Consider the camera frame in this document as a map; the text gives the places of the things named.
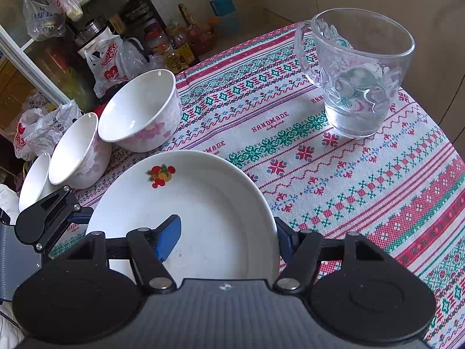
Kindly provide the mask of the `white plate with fruit print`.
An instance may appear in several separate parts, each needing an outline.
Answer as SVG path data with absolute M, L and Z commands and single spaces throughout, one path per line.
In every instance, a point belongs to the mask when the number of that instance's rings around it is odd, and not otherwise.
M 237 167 L 201 151 L 167 151 L 131 166 L 94 207 L 87 231 L 120 238 L 173 214 L 180 238 L 164 266 L 176 284 L 278 277 L 277 227 L 261 191 Z

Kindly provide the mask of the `white bowl pink flowers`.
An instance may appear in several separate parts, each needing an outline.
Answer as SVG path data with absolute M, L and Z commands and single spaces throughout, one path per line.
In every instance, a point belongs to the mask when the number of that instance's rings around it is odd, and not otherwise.
M 99 118 L 98 133 L 107 143 L 144 153 L 174 135 L 181 115 L 174 74 L 151 70 L 129 81 L 107 103 Z

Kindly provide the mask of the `patterned red green tablecloth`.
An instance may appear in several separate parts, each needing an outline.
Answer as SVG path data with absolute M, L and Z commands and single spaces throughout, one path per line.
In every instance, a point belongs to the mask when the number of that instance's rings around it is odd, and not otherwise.
M 432 348 L 464 346 L 464 161 L 406 91 L 377 132 L 353 140 L 327 121 L 301 72 L 293 26 L 179 74 L 182 118 L 166 150 L 230 161 L 292 229 L 360 230 L 432 288 Z

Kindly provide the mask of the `white red plastic bag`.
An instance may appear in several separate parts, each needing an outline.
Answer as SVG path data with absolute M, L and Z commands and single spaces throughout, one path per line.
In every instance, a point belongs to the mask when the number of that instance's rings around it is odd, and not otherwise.
M 87 65 L 95 79 L 94 93 L 101 99 L 113 86 L 128 81 L 122 62 L 123 40 L 111 35 L 96 43 L 94 52 L 84 51 Z

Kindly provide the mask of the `black storage shelf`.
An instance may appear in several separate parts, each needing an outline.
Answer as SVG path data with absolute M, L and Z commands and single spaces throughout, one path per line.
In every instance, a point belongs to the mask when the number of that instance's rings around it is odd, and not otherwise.
M 74 40 L 86 24 L 101 17 L 106 19 L 107 24 L 113 30 L 116 29 L 116 19 L 120 18 L 126 27 L 124 31 L 126 35 L 139 33 L 144 24 L 155 21 L 163 29 L 166 28 L 166 22 L 163 21 L 160 11 L 155 7 L 154 0 L 88 0 L 81 3 L 81 9 L 83 17 L 80 21 L 76 23 L 71 19 L 66 21 L 66 33 L 62 40 L 50 39 L 28 45 L 25 53 L 35 64 L 47 62 L 54 53 L 66 57 L 71 50 L 79 50 L 81 46 Z

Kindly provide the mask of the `clear glass mug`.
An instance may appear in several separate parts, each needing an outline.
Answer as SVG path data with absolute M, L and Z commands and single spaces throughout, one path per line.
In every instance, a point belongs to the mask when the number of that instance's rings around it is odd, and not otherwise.
M 385 15 L 333 8 L 298 23 L 294 48 L 305 77 L 323 91 L 329 123 L 345 137 L 362 139 L 386 118 L 415 42 Z

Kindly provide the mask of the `blue thermos jug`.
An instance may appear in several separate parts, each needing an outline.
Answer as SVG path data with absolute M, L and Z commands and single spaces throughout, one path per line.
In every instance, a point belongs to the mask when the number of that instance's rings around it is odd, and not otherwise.
M 232 0 L 213 0 L 210 1 L 210 7 L 217 17 L 223 17 L 236 11 Z

